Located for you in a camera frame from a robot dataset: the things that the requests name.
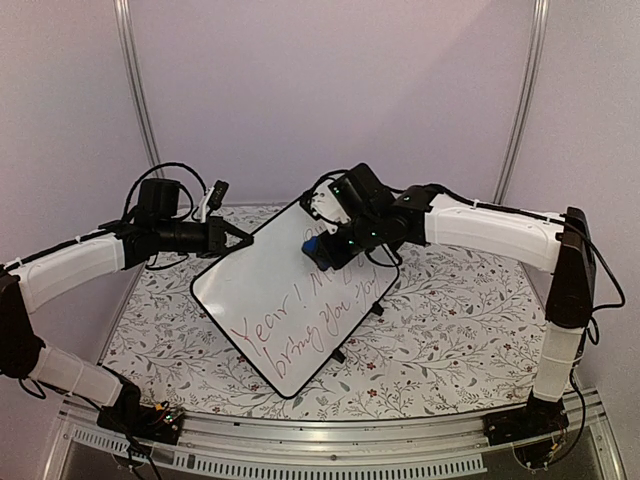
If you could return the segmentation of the blue whiteboard eraser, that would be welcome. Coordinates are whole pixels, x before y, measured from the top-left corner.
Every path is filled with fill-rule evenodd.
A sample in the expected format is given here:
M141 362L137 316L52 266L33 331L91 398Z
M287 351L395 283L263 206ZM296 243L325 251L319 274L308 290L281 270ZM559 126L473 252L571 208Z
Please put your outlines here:
M318 265L325 262L322 243L318 236L306 240L302 245L302 252Z

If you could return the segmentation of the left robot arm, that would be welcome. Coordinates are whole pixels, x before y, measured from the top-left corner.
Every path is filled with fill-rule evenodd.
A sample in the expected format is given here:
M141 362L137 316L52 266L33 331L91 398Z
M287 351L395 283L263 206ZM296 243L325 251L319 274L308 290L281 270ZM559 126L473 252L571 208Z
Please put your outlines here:
M188 189L157 178L158 166L130 188L121 216L96 230L1 268L2 375L110 407L111 419L128 434L148 426L148 412L132 398L139 390L110 370L78 358L36 335L30 316L61 295L99 277L132 269L160 253L217 258L249 247L252 234L216 215L228 190L224 181L202 188L186 213L178 200Z

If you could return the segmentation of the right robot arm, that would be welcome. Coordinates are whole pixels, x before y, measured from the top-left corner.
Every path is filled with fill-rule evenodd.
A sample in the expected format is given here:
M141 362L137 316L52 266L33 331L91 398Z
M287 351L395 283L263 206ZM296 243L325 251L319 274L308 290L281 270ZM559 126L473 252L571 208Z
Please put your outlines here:
M537 436L556 417L553 403L569 384L595 302L596 268L606 264L584 212L537 213L467 199L430 183L398 190L361 163L320 177L302 194L301 207L326 232L302 250L321 270L339 270L379 246L397 251L410 243L468 248L519 261L551 274L548 327L530 394L517 427Z

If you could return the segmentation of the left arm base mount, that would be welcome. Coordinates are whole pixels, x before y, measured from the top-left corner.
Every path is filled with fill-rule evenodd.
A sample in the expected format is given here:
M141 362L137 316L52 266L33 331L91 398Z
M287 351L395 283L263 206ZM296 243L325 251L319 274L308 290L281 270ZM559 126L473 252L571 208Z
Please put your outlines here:
M153 442L177 445L185 411L167 401L142 405L138 396L119 398L111 407L102 407L97 425L117 433Z

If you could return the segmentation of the white whiteboard black frame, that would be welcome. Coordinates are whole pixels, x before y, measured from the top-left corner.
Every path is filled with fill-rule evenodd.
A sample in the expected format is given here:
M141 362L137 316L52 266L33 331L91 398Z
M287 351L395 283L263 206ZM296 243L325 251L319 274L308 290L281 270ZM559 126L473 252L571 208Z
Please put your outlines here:
M297 202L214 261L190 290L212 322L281 397L295 397L398 281L379 247L321 271L302 251L324 231Z

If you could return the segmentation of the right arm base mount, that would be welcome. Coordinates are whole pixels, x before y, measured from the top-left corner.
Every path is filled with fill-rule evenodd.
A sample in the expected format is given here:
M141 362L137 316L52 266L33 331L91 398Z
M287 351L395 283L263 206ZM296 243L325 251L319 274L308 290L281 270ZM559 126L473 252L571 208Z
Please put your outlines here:
M566 440L569 420L562 400L548 402L530 396L518 408L482 417L483 433L491 446L514 444L516 460L525 468L546 468Z

